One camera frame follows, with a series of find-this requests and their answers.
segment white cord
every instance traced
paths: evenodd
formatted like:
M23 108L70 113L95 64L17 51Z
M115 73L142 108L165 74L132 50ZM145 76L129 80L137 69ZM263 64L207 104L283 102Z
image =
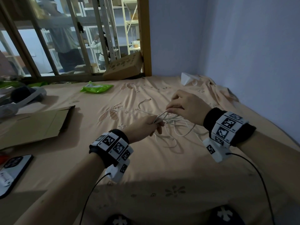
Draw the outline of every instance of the white cord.
M142 112L144 112L144 113L147 113L147 114L150 114L150 115L155 115L155 114L149 113L149 112L147 112L147 111L144 111L144 110L142 110L142 109L140 108L140 105L141 105L143 102L148 102L148 101L150 101L150 100L151 100L151 99L145 99L144 101L140 102L140 103L137 105L137 108L139 109L139 111L142 111ZM202 140L201 140L200 137L199 137L199 134L200 134L200 133L198 133L198 132L196 132L196 131L194 130L194 127L196 126L196 124L193 124L193 127L191 128L191 127L188 125L188 122L190 123L190 121L184 119L183 117L181 117L181 116L179 116L179 115L174 115L173 117L168 117L168 118L167 118L168 114L169 114L169 113L168 113L167 111L161 113L160 115L158 115L158 116L155 118L155 120L154 120L153 123L156 124L156 123L159 123L159 122L161 122L161 121L164 121L166 124L173 125L173 126L174 126L174 132L175 132L175 134L176 134L177 136L181 136L181 137L184 137L184 136L188 135L191 131L193 131L193 132L196 134L197 138L202 142ZM179 122L179 121L185 122L185 125L178 125L178 124L176 124L176 122ZM180 127L180 126L186 126L186 127L189 128L190 130L189 130L186 134L180 135L180 134L176 131L176 127ZM155 140L156 140L156 142L157 142L157 137L159 137L159 138L169 138L169 139L171 139L171 140L175 140L175 143L176 143L174 146L171 146L170 148L176 147L176 146L177 146L177 140L176 140L176 139L168 132L168 129L167 129L166 125L165 125L165 129L166 129L166 132L167 132L167 134L168 134L167 136L162 136L162 135L158 135L158 134L154 133L154 134L155 134Z

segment black cable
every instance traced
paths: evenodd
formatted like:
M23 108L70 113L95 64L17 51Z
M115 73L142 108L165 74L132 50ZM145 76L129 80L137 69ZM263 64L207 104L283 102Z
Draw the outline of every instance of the black cable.
M82 214L81 214L81 219L80 219L80 222L79 222L79 225L81 225L81 222L82 222L82 218L83 218L83 214L84 214L84 210L85 210L85 207L86 207L86 204L88 203L88 199L90 198L90 195L92 194L93 190L95 189L95 187L98 185L98 183L104 178L106 177L107 175L110 175L111 173L107 173L106 175L104 175L102 178L100 178L99 181L97 181L97 183L94 185L92 191L90 192L90 194L88 195L88 198L86 199L86 202L84 204L84 207L83 207L83 210L82 210Z
M268 194L268 190L267 190L267 187L265 186L265 182L264 182L263 177L262 177L261 173L259 172L259 170L254 166L254 164L252 162L250 162L248 159L246 159L245 157L243 157L241 155L238 155L238 154L235 154L235 153L229 153L229 152L226 153L226 155L236 155L238 157L243 158L244 160L246 160L247 162L249 162L254 167L254 169L257 171L257 173L260 176L260 179L262 181L263 187L265 189L265 194L267 195L268 204L269 204L269 208L270 208L270 212L271 212L272 223L273 223L273 225L275 225L275 219L274 219L273 209L272 209L270 197L269 197L269 194Z

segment purple wall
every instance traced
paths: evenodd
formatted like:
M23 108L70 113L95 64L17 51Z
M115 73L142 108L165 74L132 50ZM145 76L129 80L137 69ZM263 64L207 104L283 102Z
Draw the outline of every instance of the purple wall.
M207 0L149 0L153 75L196 74Z
M199 74L300 143L300 0L209 0Z

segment flattened cardboard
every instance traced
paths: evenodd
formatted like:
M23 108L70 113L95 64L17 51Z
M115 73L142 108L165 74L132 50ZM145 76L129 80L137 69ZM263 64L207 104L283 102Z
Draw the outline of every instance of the flattened cardboard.
M140 74L143 65L141 52L135 52L110 63L103 74L105 80L122 80Z
M9 129L0 138L0 150L58 136L74 107L16 115L13 125L8 125ZM11 120L1 123L0 129L7 126L6 122Z

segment red object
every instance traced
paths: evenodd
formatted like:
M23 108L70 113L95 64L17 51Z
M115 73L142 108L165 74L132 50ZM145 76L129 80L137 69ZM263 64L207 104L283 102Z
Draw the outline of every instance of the red object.
M5 163L8 160L8 155L0 155L0 165Z

